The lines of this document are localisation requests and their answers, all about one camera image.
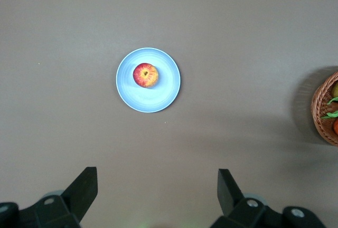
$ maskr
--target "blue plate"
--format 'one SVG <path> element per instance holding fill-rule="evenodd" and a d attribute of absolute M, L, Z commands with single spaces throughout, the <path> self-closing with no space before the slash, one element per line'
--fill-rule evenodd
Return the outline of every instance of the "blue plate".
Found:
<path fill-rule="evenodd" d="M 158 81 L 151 88 L 137 85 L 134 69 L 150 63 L 158 71 Z M 174 60 L 165 52 L 145 47 L 129 53 L 117 69 L 116 86 L 123 101 L 131 108 L 144 112 L 158 112 L 168 107 L 179 93 L 181 76 Z"/>

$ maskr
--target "gray table surface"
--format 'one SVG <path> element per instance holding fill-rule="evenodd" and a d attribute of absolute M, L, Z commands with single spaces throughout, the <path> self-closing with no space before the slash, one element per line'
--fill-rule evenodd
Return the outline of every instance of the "gray table surface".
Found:
<path fill-rule="evenodd" d="M 176 100 L 128 107 L 131 51 L 180 68 Z M 282 211 L 338 225 L 338 149 L 311 120 L 338 59 L 338 0 L 0 0 L 0 202 L 20 208 L 97 166 L 83 227 L 204 228 L 218 168 Z"/>

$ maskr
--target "red apple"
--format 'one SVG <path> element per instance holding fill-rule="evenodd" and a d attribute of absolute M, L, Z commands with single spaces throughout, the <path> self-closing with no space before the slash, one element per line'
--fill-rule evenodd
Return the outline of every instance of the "red apple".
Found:
<path fill-rule="evenodd" d="M 135 68 L 133 78 L 140 87 L 152 87 L 157 83 L 158 72 L 150 63 L 141 63 Z"/>

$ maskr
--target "plate rim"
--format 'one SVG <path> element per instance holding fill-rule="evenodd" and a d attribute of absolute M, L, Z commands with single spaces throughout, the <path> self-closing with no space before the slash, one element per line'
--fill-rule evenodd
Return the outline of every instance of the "plate rim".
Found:
<path fill-rule="evenodd" d="M 119 73 L 119 70 L 120 70 L 120 67 L 121 65 L 123 64 L 123 62 L 133 53 L 139 51 L 139 50 L 145 50 L 145 49 L 151 49 L 151 50 L 157 50 L 159 52 L 162 52 L 164 53 L 170 60 L 173 61 L 174 65 L 175 65 L 175 68 L 177 69 L 177 72 L 179 74 L 179 83 L 178 83 L 178 87 L 177 87 L 177 91 L 175 92 L 175 95 L 173 97 L 173 99 L 164 107 L 160 108 L 160 109 L 157 109 L 157 110 L 152 110 L 152 111 L 143 111 L 143 110 L 140 110 L 140 109 L 136 109 L 134 107 L 132 107 L 128 102 L 126 102 L 126 100 L 123 98 L 123 96 L 121 95 L 120 93 L 120 90 L 119 90 L 119 86 L 118 86 L 118 81 L 117 81 L 117 76 L 118 76 L 118 73 Z M 174 59 L 166 52 L 160 50 L 160 49 L 157 49 L 155 47 L 140 47 L 139 49 L 136 49 L 136 50 L 133 50 L 131 52 L 129 52 L 123 59 L 122 61 L 120 62 L 118 68 L 117 68 L 117 71 L 116 71 L 116 88 L 117 88 L 117 91 L 118 91 L 118 94 L 120 95 L 121 99 L 123 100 L 123 102 L 125 104 L 127 104 L 130 108 L 136 110 L 136 111 L 139 111 L 139 112 L 143 112 L 143 113 L 155 113 L 155 112 L 159 112 L 161 110 L 164 110 L 166 109 L 167 107 L 169 107 L 173 102 L 174 100 L 177 98 L 177 96 L 179 95 L 179 92 L 180 92 L 180 88 L 181 88 L 181 73 L 180 73 L 180 70 L 179 70 L 179 67 L 177 66 L 176 62 L 174 61 Z"/>

